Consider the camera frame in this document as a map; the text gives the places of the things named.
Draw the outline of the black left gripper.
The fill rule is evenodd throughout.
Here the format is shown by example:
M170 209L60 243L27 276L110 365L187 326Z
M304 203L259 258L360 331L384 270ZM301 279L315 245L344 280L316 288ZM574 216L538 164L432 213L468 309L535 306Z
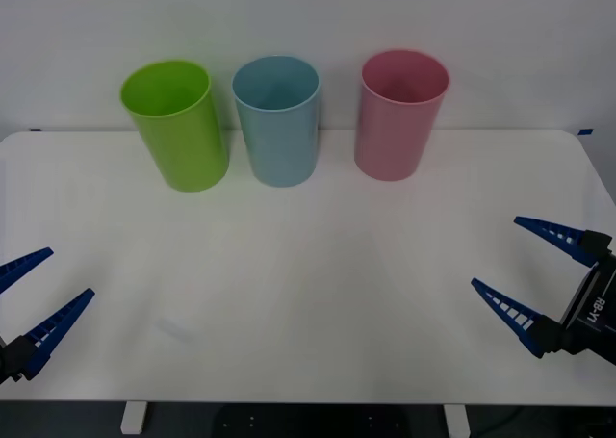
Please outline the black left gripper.
M0 293L52 255L53 250L46 247L1 265ZM21 377L27 380L36 377L94 296L93 289L86 289L26 334L1 345L1 383L8 379L17 382Z

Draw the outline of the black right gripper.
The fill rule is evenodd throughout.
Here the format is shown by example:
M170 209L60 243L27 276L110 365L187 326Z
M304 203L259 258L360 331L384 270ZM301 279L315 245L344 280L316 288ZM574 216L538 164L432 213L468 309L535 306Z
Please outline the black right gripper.
M535 357L590 350L615 364L615 256L612 237L541 219L517 216L514 223L539 236L572 259L592 267L569 304L561 325L496 291L477 278L471 284L492 311L515 333Z

